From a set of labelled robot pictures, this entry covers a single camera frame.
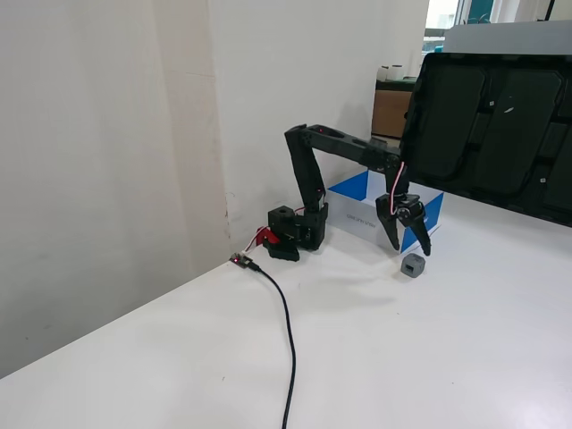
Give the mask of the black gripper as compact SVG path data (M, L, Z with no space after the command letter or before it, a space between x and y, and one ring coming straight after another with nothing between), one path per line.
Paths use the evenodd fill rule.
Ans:
M418 195L408 192L408 179L400 178L388 187L388 191L375 200L376 213L395 250L400 250L397 222L405 228L402 251L417 242L429 257L432 253L431 239L425 226L425 210Z

